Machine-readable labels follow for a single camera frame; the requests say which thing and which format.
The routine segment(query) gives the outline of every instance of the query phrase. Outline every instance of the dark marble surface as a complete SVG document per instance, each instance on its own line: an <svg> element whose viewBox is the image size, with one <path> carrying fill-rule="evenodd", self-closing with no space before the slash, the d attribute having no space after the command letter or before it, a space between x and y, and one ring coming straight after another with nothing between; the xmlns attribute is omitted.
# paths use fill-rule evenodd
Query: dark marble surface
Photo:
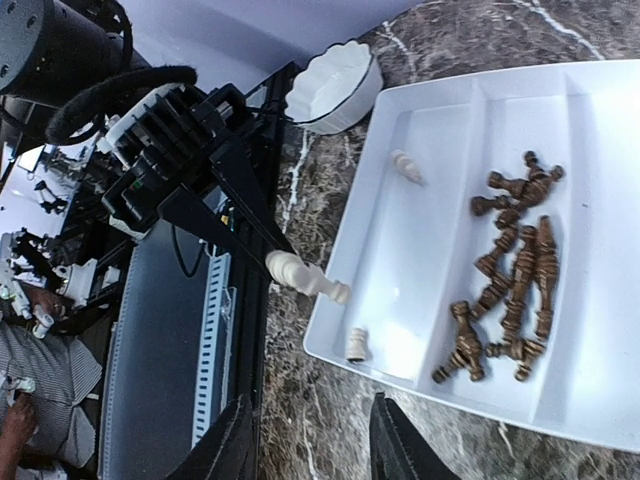
<svg viewBox="0 0 640 480"><path fill-rule="evenodd" d="M463 73L640 54L640 4L607 0L439 0L367 33L387 87ZM335 136L291 129L278 218L326 266L368 120ZM261 465L269 479L370 478L375 392L394 398L463 479L634 479L640 455L548 437L383 387L306 355L313 300L272 287Z"/></svg>

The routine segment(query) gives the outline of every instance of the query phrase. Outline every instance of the white ceramic bowl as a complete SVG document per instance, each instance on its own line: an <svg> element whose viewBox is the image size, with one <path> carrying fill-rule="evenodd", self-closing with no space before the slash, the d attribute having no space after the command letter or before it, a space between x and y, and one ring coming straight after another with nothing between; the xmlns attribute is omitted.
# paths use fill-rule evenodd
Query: white ceramic bowl
<svg viewBox="0 0 640 480"><path fill-rule="evenodd" d="M339 133L373 108L382 74L369 45L350 41L330 47L309 62L287 95L285 114L321 135Z"/></svg>

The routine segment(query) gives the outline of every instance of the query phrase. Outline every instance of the white pawn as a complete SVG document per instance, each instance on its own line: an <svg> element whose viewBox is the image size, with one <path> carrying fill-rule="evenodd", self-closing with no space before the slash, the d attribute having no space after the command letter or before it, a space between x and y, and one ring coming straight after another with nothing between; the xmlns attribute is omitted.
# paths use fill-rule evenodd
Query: white pawn
<svg viewBox="0 0 640 480"><path fill-rule="evenodd" d="M408 178L413 183L423 186L425 185L426 182L422 177L420 167L418 167L418 164L411 160L402 150L394 150L391 152L391 163L400 175Z"/></svg>
<svg viewBox="0 0 640 480"><path fill-rule="evenodd" d="M347 361L351 363L364 362L367 359L367 331L354 328L349 335L347 347Z"/></svg>
<svg viewBox="0 0 640 480"><path fill-rule="evenodd" d="M308 297L324 293L340 305L346 305L351 298L349 285L331 282L319 267L305 265L300 257L292 253L274 250L267 255L266 265L276 282L295 288Z"/></svg>

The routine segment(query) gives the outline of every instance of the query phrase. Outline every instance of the white rectangular tray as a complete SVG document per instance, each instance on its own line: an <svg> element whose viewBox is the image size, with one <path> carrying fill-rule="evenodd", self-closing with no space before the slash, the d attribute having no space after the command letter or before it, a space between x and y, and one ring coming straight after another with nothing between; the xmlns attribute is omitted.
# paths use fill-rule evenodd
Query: white rectangular tray
<svg viewBox="0 0 640 480"><path fill-rule="evenodd" d="M640 451L640 61L545 65L465 75L383 91L327 275L353 288L341 307L320 296L306 351L352 372L532 430ZM426 187L391 167L401 149ZM478 383L431 373L454 346L449 305L487 284L474 260L499 235L491 170L521 178L526 150L566 177L522 224L551 216L560 277L546 354L526 383L508 358L483 359ZM507 258L511 265L513 253ZM523 336L533 338L532 289ZM499 341L500 305L476 325ZM368 358L345 360L349 332L368 331Z"/></svg>

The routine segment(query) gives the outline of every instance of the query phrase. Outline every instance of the brown chess piece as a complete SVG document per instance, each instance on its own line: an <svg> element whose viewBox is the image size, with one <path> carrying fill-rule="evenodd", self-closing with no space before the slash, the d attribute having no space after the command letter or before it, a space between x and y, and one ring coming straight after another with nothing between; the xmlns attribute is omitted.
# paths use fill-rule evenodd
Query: brown chess piece
<svg viewBox="0 0 640 480"><path fill-rule="evenodd" d="M433 378L433 381L436 383L442 383L447 378L450 378L451 374L456 370L467 368L468 364L469 361L462 355L460 350L456 348L449 357L447 364L438 367L431 375L431 378Z"/></svg>
<svg viewBox="0 0 640 480"><path fill-rule="evenodd" d="M551 322L553 319L553 290L558 281L558 257L556 242L553 239L551 219L545 215L540 217L538 237L538 262L536 265L535 281L540 290L540 311L537 312L538 324L536 336L542 340L549 340Z"/></svg>
<svg viewBox="0 0 640 480"><path fill-rule="evenodd" d="M511 208L509 197L507 197L506 195L499 195L494 198L473 197L471 199L471 212L476 217L481 217L494 208L496 210Z"/></svg>
<svg viewBox="0 0 640 480"><path fill-rule="evenodd" d="M507 192L509 192L509 194L511 194L513 198L519 200L520 198L522 198L524 187L527 184L527 181L521 178L509 180L507 178L504 178L504 176L499 172L491 172L489 174L489 180L487 184L491 188L506 190Z"/></svg>
<svg viewBox="0 0 640 480"><path fill-rule="evenodd" d="M533 281L536 267L536 235L537 230L530 225L522 229L520 238L524 246L518 252L513 263L511 276L513 278L513 293L511 299L506 302L507 313L500 325L504 329L504 341L509 343L520 335L522 314L526 305L524 300Z"/></svg>
<svg viewBox="0 0 640 480"><path fill-rule="evenodd" d="M548 174L542 169L532 170L529 174L533 175L533 180L527 182L522 198L516 205L516 210L519 212L544 202L549 196L551 185L560 181L564 176L564 169L556 165Z"/></svg>
<svg viewBox="0 0 640 480"><path fill-rule="evenodd" d="M500 260L500 257L504 254L511 251L517 239L518 227L513 225L505 227L502 235L493 241L495 248L476 260L474 265L487 277L493 276L498 266L498 260Z"/></svg>
<svg viewBox="0 0 640 480"><path fill-rule="evenodd" d="M518 223L518 220L520 220L520 214L513 208L507 208L498 215L494 224L498 230L504 230L509 225Z"/></svg>
<svg viewBox="0 0 640 480"><path fill-rule="evenodd" d="M505 297L511 285L512 281L509 277L495 272L491 283L482 291L482 295L471 310L473 319L480 319L482 315L495 307Z"/></svg>
<svg viewBox="0 0 640 480"><path fill-rule="evenodd" d="M546 175L546 172L538 164L538 157L536 156L535 152L532 152L531 150L525 152L524 163L529 168L529 174L527 175L527 178L530 182Z"/></svg>
<svg viewBox="0 0 640 480"><path fill-rule="evenodd" d="M478 334L470 323L471 310L469 303L462 301L451 305L451 314L458 323L458 335L456 337L456 350L468 360L468 368L472 382L477 382L484 378L484 369L480 364L482 357L482 344L478 340Z"/></svg>
<svg viewBox="0 0 640 480"><path fill-rule="evenodd" d="M518 370L516 370L515 377L519 382L524 382L531 375L533 362L535 362L545 350L546 347L541 343L516 338L507 344L490 343L487 345L485 353L487 357L501 357L506 355L512 360L517 361Z"/></svg>

